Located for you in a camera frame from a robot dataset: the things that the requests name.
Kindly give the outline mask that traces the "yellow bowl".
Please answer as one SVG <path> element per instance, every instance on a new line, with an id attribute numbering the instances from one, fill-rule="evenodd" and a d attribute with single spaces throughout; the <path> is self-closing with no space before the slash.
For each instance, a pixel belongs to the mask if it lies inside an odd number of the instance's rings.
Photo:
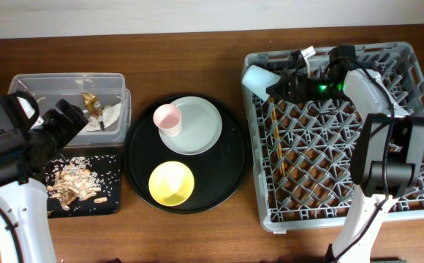
<path id="1" fill-rule="evenodd" d="M 150 175 L 148 190 L 160 205 L 173 207 L 184 203 L 193 193 L 192 171 L 178 161 L 158 165 Z"/>

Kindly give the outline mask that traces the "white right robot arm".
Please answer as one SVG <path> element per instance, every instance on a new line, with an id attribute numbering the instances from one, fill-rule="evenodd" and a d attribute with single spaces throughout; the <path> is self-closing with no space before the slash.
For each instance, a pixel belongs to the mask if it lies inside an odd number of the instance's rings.
<path id="1" fill-rule="evenodd" d="M 413 117 L 389 95 L 372 65 L 358 61 L 355 49 L 335 47 L 325 71 L 310 76 L 312 49 L 292 53 L 293 73 L 268 86 L 268 94 L 288 102 L 344 99 L 356 107 L 363 128 L 349 172 L 355 185 L 343 229 L 329 245 L 326 262 L 369 262 L 389 210 L 420 174 L 424 118 Z"/>

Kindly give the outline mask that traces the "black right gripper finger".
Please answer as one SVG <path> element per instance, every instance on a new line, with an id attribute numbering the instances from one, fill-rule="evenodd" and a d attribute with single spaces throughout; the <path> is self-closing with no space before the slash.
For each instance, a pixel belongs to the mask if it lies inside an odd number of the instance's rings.
<path id="1" fill-rule="evenodd" d="M 286 102 L 299 102 L 298 85 L 294 80 L 279 80 L 277 83 L 267 87 L 266 93 L 274 98 L 284 100 Z"/>
<path id="2" fill-rule="evenodd" d="M 297 77 L 307 78 L 307 66 L 303 53 L 297 50 L 290 56 L 289 69 L 284 73 L 284 77 L 290 78 L 290 75 L 296 75 Z"/>

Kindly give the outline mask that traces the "brown gold snack wrapper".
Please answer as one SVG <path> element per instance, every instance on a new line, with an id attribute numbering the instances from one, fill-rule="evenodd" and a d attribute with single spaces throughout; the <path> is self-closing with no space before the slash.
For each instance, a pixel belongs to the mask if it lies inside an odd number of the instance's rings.
<path id="1" fill-rule="evenodd" d="M 102 117 L 103 107 L 97 96 L 87 93 L 82 94 L 82 96 L 88 113 L 96 118 Z"/>

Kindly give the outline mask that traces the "pink cup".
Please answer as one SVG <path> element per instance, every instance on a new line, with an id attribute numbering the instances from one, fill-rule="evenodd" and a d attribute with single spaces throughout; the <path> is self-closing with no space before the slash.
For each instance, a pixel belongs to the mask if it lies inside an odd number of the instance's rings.
<path id="1" fill-rule="evenodd" d="M 182 130 L 182 114 L 174 104 L 159 106 L 153 115 L 153 121 L 161 133 L 168 137 L 175 137 Z"/>

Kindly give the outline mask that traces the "grey plate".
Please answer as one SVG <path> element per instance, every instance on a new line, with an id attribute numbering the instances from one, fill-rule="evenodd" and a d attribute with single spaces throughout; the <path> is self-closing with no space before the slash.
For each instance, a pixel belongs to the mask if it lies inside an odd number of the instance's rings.
<path id="1" fill-rule="evenodd" d="M 198 96 L 184 96 L 171 102 L 182 113 L 182 130 L 168 137 L 161 130 L 162 142 L 172 151 L 192 156 L 212 148 L 222 132 L 222 117 L 208 100 Z"/>

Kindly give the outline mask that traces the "wooden chopstick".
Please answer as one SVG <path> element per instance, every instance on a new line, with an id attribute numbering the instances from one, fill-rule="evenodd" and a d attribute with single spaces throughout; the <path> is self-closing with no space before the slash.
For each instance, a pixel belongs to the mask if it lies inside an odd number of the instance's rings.
<path id="1" fill-rule="evenodd" d="M 269 104 L 272 107 L 271 119 L 273 121 L 273 124 L 275 125 L 273 133 L 274 133 L 274 137 L 275 137 L 276 145 L 277 145 L 276 152 L 277 152 L 278 158 L 280 159 L 280 158 L 282 158 L 281 139 L 280 139 L 280 136 L 279 136 L 279 128 L 278 128 L 277 117 L 276 117 L 276 105 L 275 105 L 272 97 L 269 98 Z"/>
<path id="2" fill-rule="evenodd" d="M 282 150 L 281 150 L 281 138 L 279 136 L 279 128 L 278 128 L 278 122 L 277 122 L 276 109 L 275 108 L 272 109 L 271 118 L 272 118 L 273 122 L 276 123 L 276 127 L 274 129 L 274 137 L 275 137 L 276 142 L 277 142 L 277 156 L 278 156 L 279 161 L 280 161 L 279 171 L 280 171 L 282 176 L 285 176 L 285 170 L 284 170 L 285 166 L 284 166 L 283 154 L 282 154 Z"/>

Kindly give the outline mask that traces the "white wrapper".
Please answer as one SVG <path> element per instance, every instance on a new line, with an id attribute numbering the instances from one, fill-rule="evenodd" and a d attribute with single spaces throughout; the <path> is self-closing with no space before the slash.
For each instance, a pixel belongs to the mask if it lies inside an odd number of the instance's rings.
<path id="1" fill-rule="evenodd" d="M 121 104 L 115 104 L 113 106 L 106 106 L 103 109 L 103 125 L 105 127 L 105 131 L 108 130 L 110 126 L 112 126 L 117 120 L 120 115 L 121 111 Z M 98 132 L 101 131 L 101 126 L 99 121 L 93 117 L 90 116 L 88 118 L 88 124 L 81 130 L 81 132 Z"/>

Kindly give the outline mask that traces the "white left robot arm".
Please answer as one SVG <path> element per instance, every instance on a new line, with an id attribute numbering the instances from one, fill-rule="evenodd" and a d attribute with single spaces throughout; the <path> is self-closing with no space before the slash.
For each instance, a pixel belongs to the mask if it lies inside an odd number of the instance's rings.
<path id="1" fill-rule="evenodd" d="M 44 169 L 88 123 L 65 99 L 40 114 L 22 91 L 0 98 L 0 255 L 3 262 L 55 262 Z"/>

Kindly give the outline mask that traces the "blue cup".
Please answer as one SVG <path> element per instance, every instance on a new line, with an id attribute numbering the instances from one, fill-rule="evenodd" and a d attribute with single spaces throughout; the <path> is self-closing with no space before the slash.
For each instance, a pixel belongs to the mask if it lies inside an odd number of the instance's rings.
<path id="1" fill-rule="evenodd" d="M 254 95 L 266 102 L 270 96 L 266 89 L 276 84 L 280 79 L 281 77 L 279 75 L 252 65 L 246 70 L 241 83 Z"/>

